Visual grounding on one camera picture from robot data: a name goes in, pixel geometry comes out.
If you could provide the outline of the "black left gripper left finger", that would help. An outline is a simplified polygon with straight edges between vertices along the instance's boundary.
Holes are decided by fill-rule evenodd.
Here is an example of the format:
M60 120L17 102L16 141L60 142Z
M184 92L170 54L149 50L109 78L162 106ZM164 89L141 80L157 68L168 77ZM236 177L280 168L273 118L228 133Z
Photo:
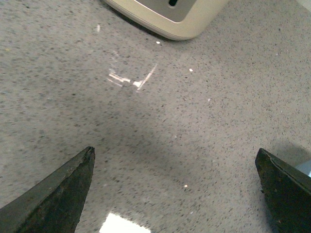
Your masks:
M0 210L2 233L73 233L91 185L95 149L86 147Z

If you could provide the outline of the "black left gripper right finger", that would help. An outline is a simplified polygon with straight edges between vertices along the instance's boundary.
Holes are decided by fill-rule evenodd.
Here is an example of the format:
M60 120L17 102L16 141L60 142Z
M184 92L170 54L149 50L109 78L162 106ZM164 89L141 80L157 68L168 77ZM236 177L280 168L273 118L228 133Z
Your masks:
M311 231L311 178L260 148L255 165L262 191L280 233Z

